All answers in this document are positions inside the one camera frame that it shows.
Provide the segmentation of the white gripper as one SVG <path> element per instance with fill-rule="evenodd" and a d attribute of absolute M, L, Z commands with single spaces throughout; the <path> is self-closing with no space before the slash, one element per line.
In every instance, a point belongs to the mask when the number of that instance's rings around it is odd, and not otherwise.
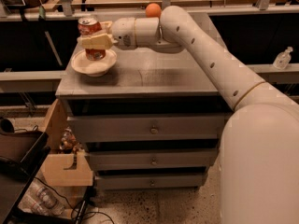
<path fill-rule="evenodd" d="M 115 40 L 119 49 L 136 48 L 135 18 L 121 18 L 114 22 L 102 21 L 100 25 L 104 34 L 80 36 L 78 44 L 84 49 L 110 49 Z"/>

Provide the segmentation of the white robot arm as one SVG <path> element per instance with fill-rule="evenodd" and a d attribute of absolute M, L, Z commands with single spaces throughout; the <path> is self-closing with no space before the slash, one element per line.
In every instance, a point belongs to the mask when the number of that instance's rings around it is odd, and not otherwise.
<path fill-rule="evenodd" d="M 158 18 L 122 18 L 88 49 L 186 49 L 233 110 L 221 136 L 221 224 L 299 224 L 299 104 L 170 6 Z"/>

